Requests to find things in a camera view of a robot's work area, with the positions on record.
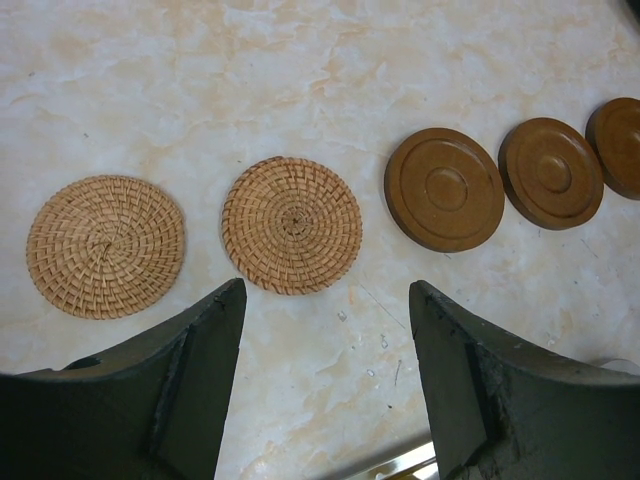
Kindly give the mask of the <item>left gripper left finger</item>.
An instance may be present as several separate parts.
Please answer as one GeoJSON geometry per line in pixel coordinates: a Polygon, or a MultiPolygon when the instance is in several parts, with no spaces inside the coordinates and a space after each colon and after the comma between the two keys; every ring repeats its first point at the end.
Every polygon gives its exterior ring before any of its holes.
{"type": "Polygon", "coordinates": [[[63,369],[1,378],[5,479],[211,479],[247,303],[232,279],[63,369]]]}

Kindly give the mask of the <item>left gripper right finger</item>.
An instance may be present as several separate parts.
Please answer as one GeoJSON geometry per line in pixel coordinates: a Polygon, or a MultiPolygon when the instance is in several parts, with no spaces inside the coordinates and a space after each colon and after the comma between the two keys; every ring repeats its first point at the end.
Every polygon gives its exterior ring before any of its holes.
{"type": "Polygon", "coordinates": [[[639,379],[539,347],[425,281],[410,322],[443,479],[635,479],[639,379]]]}

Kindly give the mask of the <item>grey ceramic mug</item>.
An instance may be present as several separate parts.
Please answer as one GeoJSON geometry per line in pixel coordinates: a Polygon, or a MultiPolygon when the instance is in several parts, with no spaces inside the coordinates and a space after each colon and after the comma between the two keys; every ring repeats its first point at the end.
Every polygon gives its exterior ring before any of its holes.
{"type": "Polygon", "coordinates": [[[610,359],[604,361],[601,367],[608,370],[627,373],[635,376],[640,375],[640,366],[630,360],[610,359]]]}

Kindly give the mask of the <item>woven rattan coaster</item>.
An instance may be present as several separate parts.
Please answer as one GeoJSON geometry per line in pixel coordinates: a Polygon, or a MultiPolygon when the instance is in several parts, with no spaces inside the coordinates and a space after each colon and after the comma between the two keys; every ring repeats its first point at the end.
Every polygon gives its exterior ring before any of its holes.
{"type": "Polygon", "coordinates": [[[272,157],[233,183],[221,215],[225,250],[258,287],[282,295],[319,292],[354,264],[363,238],[347,183],[308,159],[272,157]]]}
{"type": "Polygon", "coordinates": [[[186,252],[184,214],[161,188],[121,175],[90,176],[56,192],[26,242],[36,289],[56,308],[117,319],[159,301],[186,252]]]}

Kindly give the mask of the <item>dark wooden coaster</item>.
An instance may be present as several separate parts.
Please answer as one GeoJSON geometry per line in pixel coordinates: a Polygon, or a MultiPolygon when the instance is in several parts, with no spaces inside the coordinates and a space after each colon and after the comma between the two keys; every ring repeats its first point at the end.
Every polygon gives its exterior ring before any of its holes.
{"type": "Polygon", "coordinates": [[[515,126],[500,146],[498,163],[511,203],[539,227],[574,228],[600,207],[599,161],[586,139],[564,122],[539,117],[515,126]]]}
{"type": "Polygon", "coordinates": [[[384,194],[400,229],[442,253],[482,245],[504,212],[496,164],[476,141],[448,128],[417,131],[396,148],[385,169],[384,194]]]}
{"type": "Polygon", "coordinates": [[[606,185],[619,195],[639,199],[639,100],[620,97],[599,106],[586,126],[586,139],[606,185]]]}

